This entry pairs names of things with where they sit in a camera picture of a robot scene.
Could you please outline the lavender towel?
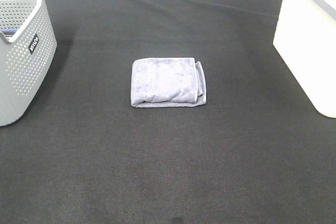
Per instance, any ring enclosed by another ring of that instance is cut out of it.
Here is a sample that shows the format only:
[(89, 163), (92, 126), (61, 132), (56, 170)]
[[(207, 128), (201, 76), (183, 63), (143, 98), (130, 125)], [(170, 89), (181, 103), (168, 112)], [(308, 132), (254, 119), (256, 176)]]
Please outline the lavender towel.
[(202, 64), (194, 58), (144, 58), (132, 65), (134, 108), (196, 107), (207, 102)]

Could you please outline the black table mat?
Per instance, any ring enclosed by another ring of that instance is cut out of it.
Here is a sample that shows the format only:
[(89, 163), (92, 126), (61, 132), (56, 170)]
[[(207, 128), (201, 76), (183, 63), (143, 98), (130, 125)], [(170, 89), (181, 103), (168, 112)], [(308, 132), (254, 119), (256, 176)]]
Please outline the black table mat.
[[(45, 0), (57, 40), (1, 128), (1, 223), (335, 223), (335, 119), (273, 47), (282, 0)], [(193, 57), (207, 104), (136, 109), (135, 60)]]

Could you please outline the white plastic bin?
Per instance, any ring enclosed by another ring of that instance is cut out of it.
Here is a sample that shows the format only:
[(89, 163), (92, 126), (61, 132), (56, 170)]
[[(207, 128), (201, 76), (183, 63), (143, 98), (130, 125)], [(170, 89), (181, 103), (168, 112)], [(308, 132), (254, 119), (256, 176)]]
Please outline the white plastic bin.
[(315, 109), (335, 117), (335, 0), (282, 0), (273, 45)]

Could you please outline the grey perforated plastic basket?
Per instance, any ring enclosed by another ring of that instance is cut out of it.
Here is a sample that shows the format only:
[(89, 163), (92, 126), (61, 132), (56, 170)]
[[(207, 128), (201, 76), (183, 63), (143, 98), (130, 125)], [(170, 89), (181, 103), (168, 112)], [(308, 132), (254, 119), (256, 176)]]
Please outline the grey perforated plastic basket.
[(1, 126), (27, 110), (53, 60), (57, 42), (45, 0), (1, 0)]

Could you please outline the blue item inside basket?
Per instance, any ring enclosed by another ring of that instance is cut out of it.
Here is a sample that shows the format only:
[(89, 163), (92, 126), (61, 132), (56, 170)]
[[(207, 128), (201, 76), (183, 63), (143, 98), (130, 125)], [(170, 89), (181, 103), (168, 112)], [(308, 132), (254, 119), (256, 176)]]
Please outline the blue item inside basket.
[(4, 33), (5, 35), (12, 36), (13, 34), (15, 34), (17, 32), (17, 29), (13, 29), (13, 28), (1, 28), (0, 32)]

